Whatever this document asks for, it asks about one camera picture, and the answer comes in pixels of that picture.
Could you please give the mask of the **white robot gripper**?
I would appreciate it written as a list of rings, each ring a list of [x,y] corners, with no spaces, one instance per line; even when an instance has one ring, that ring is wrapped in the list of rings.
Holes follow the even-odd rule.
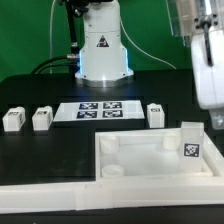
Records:
[[[212,127],[224,129],[224,31],[209,33],[213,65],[209,66],[203,34],[191,42],[191,57],[197,99],[202,109],[209,111]]]

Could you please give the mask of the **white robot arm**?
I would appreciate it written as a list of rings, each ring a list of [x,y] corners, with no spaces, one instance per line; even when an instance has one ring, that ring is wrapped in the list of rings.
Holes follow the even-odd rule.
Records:
[[[210,113],[214,129],[224,129],[224,0],[166,0],[166,5],[172,34],[191,47],[199,106]],[[76,81],[112,87],[131,77],[118,1],[87,0],[83,18],[85,42]]]

